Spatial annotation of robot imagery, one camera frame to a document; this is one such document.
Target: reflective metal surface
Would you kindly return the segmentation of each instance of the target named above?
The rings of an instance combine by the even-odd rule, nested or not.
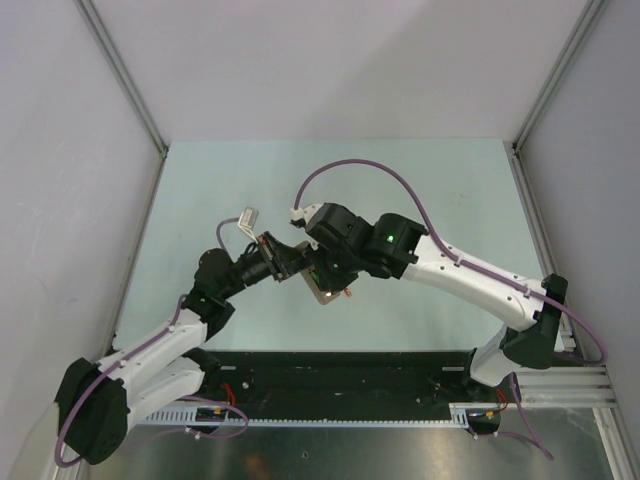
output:
[[[518,441],[474,441],[463,430],[251,428],[221,441],[166,436],[129,454],[115,454],[92,468],[90,479],[613,478],[591,410],[537,410],[530,417],[555,462]],[[524,433],[511,410],[501,429]],[[127,443],[159,431],[138,428]]]

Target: gray wall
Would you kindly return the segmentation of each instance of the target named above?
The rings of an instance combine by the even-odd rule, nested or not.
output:
[[[159,159],[73,2],[0,15],[0,478],[109,329]]]
[[[640,449],[640,2],[614,0],[524,149],[575,308]]]

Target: wall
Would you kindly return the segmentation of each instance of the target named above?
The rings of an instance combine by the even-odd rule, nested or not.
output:
[[[512,140],[587,0],[96,0],[176,140]]]
[[[640,450],[640,3],[611,2],[524,158],[571,298],[604,337]]]
[[[73,2],[0,15],[0,478],[105,341],[158,156]]]

